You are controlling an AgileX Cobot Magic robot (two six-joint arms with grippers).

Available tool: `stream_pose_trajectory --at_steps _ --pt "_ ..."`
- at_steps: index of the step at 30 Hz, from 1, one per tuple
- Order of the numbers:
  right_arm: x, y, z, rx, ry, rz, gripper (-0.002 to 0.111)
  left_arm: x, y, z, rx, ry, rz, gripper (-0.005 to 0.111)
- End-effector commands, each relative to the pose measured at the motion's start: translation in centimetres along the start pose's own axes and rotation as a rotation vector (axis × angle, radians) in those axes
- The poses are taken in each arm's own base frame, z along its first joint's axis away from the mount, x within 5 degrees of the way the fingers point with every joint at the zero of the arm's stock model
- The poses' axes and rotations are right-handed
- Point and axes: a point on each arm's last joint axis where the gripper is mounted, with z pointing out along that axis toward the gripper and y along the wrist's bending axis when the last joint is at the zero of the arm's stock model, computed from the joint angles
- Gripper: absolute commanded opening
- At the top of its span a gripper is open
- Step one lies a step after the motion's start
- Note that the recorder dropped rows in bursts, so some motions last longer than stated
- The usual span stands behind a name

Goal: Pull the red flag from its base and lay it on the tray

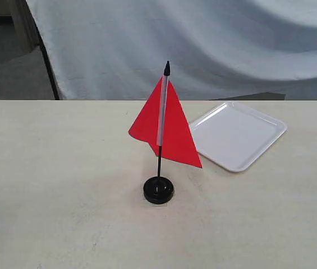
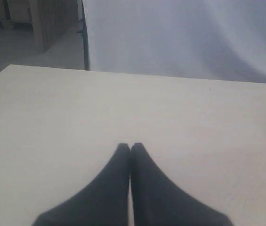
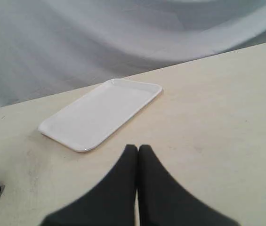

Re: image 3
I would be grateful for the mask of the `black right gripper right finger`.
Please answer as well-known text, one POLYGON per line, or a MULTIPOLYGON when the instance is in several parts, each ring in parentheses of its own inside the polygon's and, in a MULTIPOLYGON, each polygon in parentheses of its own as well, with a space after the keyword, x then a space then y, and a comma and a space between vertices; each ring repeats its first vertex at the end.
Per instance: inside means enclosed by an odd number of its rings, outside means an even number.
POLYGON ((142 226, 238 225, 185 190, 150 145, 141 145, 138 151, 137 192, 142 226))

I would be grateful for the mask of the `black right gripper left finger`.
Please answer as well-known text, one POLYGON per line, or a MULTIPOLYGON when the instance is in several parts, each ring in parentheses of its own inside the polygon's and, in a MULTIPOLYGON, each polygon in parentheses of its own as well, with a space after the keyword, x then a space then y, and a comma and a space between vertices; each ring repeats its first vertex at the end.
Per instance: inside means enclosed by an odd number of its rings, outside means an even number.
POLYGON ((107 175, 73 203, 47 215, 43 226, 133 226, 137 147, 126 145, 107 175))

